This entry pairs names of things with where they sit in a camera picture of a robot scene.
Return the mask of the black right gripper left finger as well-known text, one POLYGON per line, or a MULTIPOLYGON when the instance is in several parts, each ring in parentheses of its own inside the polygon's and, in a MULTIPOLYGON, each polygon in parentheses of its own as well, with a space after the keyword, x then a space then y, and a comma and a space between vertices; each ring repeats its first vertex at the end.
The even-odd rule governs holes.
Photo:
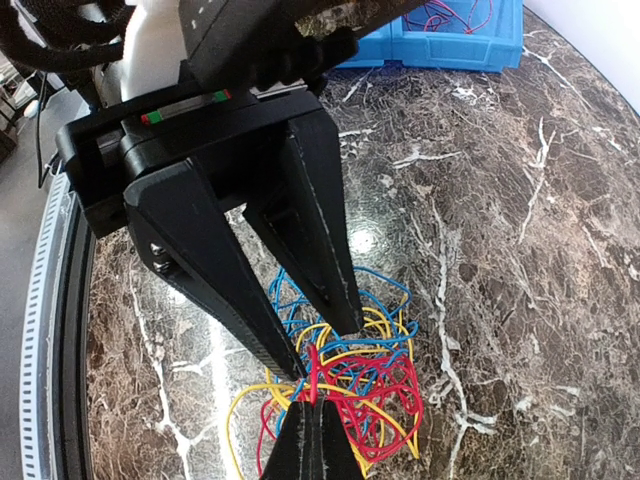
POLYGON ((290 405, 261 479, 312 478, 312 421, 313 407, 309 402, 290 405))

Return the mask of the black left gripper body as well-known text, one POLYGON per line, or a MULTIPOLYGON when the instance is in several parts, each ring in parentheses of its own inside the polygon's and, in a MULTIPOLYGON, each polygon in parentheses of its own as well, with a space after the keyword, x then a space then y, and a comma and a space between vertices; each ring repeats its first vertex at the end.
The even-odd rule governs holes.
POLYGON ((137 178, 322 107, 307 90, 262 99, 232 93, 225 101, 154 124, 142 120, 146 114, 195 100, 200 94, 194 83, 165 88, 89 114, 57 133, 64 170, 96 237, 126 226, 123 194, 137 178))

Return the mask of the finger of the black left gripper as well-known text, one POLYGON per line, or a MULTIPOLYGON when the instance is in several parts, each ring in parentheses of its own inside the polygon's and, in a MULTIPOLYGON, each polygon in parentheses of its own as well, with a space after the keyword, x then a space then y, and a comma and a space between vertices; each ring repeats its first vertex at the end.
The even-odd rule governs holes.
POLYGON ((316 110, 286 121, 256 170, 245 218, 340 335, 363 325, 350 255, 337 127, 316 110))
POLYGON ((135 180, 124 203, 130 236, 150 271, 218 320, 277 375, 304 376, 199 165, 185 160, 135 180))

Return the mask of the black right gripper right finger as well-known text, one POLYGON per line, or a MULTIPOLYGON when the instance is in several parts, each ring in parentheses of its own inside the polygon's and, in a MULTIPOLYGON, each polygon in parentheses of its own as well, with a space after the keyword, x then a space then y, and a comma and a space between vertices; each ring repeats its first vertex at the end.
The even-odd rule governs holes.
POLYGON ((313 406, 311 478, 363 479, 337 405, 324 397, 317 400, 313 406))

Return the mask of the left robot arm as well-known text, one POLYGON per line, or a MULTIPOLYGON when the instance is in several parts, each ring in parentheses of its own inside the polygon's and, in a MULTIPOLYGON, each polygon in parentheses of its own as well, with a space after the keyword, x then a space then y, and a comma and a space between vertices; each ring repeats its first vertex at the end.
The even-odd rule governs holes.
POLYGON ((305 367, 226 214, 249 225, 339 334, 363 324, 325 73, 410 1, 5 1, 1 50, 45 73, 119 70, 121 99, 65 126, 57 145, 97 237, 127 229, 143 263, 217 318, 267 368, 305 367))

